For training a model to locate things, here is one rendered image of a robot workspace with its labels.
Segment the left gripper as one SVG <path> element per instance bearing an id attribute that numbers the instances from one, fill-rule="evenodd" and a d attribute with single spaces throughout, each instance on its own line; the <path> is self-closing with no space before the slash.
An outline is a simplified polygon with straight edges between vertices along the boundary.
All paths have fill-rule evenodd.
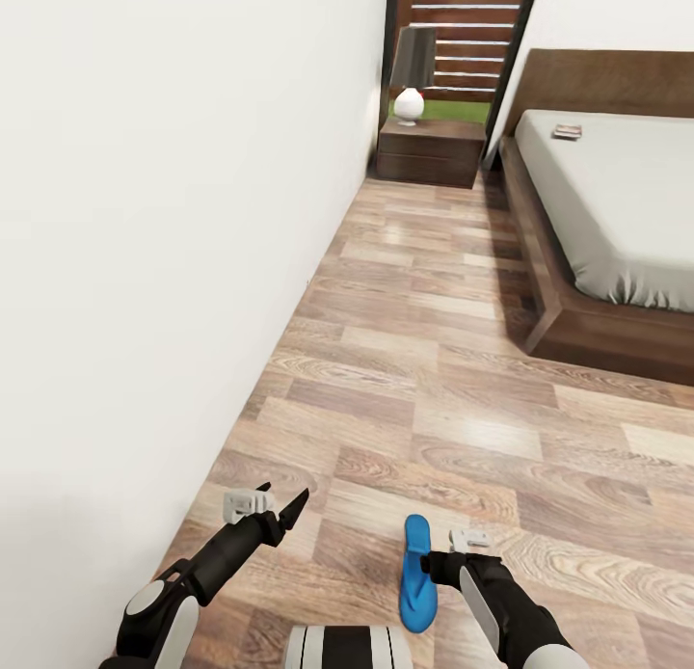
<path id="1" fill-rule="evenodd" d="M 270 488 L 269 481 L 257 490 L 267 492 Z M 207 544 L 213 545 L 223 554 L 230 568 L 230 577 L 235 576 L 261 543 L 276 548 L 283 541 L 286 531 L 293 529 L 308 496 L 309 488 L 306 488 L 279 513 L 278 518 L 271 510 L 262 514 L 249 514 L 236 525 L 227 523 L 217 532 Z"/>

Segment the sandal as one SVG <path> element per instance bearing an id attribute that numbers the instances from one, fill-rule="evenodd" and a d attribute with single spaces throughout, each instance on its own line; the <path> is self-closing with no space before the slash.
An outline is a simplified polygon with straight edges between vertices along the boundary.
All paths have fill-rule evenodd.
<path id="1" fill-rule="evenodd" d="M 400 587 L 400 616 L 411 633 L 422 633 L 434 622 L 438 609 L 437 584 L 421 570 L 419 558 L 431 551 L 430 525 L 411 514 L 405 522 L 406 556 Z"/>

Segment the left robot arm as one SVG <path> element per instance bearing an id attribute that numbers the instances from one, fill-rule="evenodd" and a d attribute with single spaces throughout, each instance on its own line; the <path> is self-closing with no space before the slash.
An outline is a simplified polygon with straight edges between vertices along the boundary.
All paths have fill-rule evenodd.
<path id="1" fill-rule="evenodd" d="M 268 493 L 258 489 L 224 491 L 227 524 L 191 560 L 180 558 L 138 592 L 123 610 L 114 656 L 98 669 L 180 669 L 199 619 L 227 581 L 265 544 L 276 548 L 305 507 L 303 490 L 276 517 Z M 170 578 L 177 575 L 172 582 Z"/>

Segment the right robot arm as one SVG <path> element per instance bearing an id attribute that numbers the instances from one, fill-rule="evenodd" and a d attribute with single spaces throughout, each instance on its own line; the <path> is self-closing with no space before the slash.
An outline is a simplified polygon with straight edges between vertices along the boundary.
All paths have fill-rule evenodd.
<path id="1" fill-rule="evenodd" d="M 572 649 L 543 606 L 537 606 L 513 580 L 498 555 L 468 553 L 488 548 L 486 530 L 451 526 L 449 552 L 432 550 L 421 556 L 421 570 L 433 583 L 463 592 L 474 617 L 500 662 L 508 669 L 591 669 Z"/>

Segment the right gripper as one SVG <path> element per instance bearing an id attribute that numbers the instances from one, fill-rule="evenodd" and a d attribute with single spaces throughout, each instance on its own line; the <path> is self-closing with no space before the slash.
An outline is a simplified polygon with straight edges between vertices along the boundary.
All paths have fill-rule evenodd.
<path id="1" fill-rule="evenodd" d="M 432 550 L 428 556 L 421 556 L 419 562 L 421 570 L 425 574 L 430 574 L 433 583 L 449 585 L 462 592 L 455 580 L 455 565 L 459 559 L 465 557 L 462 552 L 442 552 Z"/>

